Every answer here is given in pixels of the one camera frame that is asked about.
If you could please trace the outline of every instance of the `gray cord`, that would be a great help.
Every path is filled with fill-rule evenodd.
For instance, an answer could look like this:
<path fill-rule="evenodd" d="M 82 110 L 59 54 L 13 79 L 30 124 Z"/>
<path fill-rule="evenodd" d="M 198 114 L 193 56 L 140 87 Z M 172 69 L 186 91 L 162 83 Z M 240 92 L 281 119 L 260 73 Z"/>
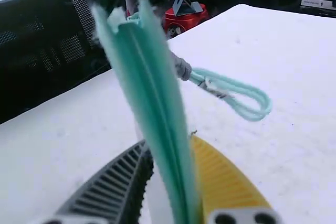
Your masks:
<path fill-rule="evenodd" d="M 179 58 L 173 52 L 171 52 L 171 56 L 174 60 L 177 76 L 183 81 L 189 80 L 192 72 L 192 67 L 190 66 L 190 64 L 186 62 L 184 59 Z"/>

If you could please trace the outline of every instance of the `red toy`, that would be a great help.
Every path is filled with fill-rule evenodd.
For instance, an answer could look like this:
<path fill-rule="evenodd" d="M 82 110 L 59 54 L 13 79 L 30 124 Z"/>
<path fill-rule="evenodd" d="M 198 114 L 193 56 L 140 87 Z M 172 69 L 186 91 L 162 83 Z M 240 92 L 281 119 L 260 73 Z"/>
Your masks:
<path fill-rule="evenodd" d="M 174 38 L 209 19 L 209 14 L 205 5 L 200 4 L 200 6 L 203 9 L 202 12 L 190 13 L 181 16 L 175 16 L 173 8 L 167 10 L 164 17 L 163 28 L 168 38 Z"/>

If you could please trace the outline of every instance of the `metal bracket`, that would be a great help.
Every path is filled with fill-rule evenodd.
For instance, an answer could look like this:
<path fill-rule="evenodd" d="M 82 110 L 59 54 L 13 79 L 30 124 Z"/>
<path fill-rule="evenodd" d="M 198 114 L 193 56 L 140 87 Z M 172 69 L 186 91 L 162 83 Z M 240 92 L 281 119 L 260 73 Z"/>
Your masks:
<path fill-rule="evenodd" d="M 199 2 L 191 2 L 190 0 L 175 0 L 173 4 L 174 15 L 182 16 L 191 13 L 201 13 L 203 8 Z"/>

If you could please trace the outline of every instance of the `white tabletop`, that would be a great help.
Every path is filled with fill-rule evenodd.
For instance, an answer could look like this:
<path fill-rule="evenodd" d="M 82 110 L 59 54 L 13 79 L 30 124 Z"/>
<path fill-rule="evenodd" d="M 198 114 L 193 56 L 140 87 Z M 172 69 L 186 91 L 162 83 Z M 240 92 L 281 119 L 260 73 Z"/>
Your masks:
<path fill-rule="evenodd" d="M 335 30 L 336 19 L 240 5 L 170 40 L 192 66 L 272 98 L 271 114 L 249 123 L 181 84 L 189 128 L 230 158 L 286 223 L 336 217 Z M 52 213 L 135 142 L 113 70 L 0 125 L 0 219 Z"/>

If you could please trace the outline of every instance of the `screw hole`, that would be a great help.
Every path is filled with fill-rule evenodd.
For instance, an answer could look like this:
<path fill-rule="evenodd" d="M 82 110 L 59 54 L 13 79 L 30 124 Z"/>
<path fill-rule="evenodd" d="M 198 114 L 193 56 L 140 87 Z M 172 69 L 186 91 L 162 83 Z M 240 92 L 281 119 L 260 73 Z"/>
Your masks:
<path fill-rule="evenodd" d="M 45 222 L 44 224 L 62 224 L 62 221 L 60 220 L 50 220 Z"/>
<path fill-rule="evenodd" d="M 236 224 L 235 218 L 231 215 L 219 214 L 215 219 L 216 224 Z"/>
<path fill-rule="evenodd" d="M 269 214 L 257 214 L 254 219 L 258 224 L 276 224 L 274 217 Z"/>

